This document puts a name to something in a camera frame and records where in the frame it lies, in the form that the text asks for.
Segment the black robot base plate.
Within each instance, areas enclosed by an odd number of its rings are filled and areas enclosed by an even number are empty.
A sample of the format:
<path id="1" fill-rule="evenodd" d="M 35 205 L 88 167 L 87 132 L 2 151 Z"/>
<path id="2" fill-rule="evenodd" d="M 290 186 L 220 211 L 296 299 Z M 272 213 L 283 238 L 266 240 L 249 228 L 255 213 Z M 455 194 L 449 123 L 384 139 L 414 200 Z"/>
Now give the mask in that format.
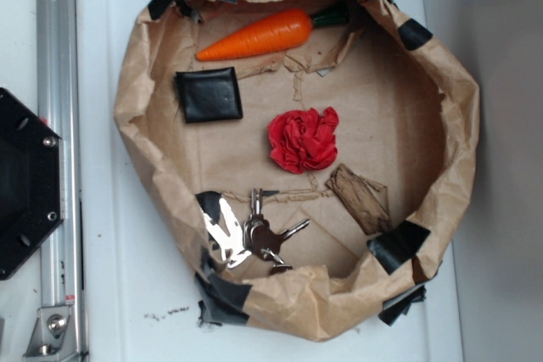
<path id="1" fill-rule="evenodd" d="M 1 90 L 1 279 L 36 252 L 63 219 L 60 138 Z"/>

